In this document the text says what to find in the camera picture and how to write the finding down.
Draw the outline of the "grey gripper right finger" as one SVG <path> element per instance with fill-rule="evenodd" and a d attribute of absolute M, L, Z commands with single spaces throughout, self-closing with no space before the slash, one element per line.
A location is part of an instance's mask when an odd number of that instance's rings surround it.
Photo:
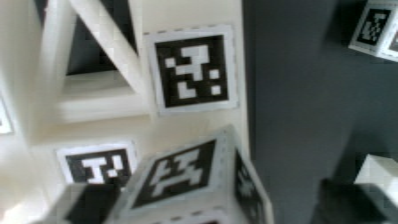
<path fill-rule="evenodd" d="M 398 224 L 398 206 L 374 184 L 321 180 L 310 224 Z"/>

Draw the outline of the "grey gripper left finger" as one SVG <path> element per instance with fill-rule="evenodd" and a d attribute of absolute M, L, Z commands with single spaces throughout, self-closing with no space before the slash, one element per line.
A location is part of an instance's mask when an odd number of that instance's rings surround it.
<path fill-rule="evenodd" d="M 113 184 L 70 184 L 40 224 L 104 224 L 118 194 Z"/>

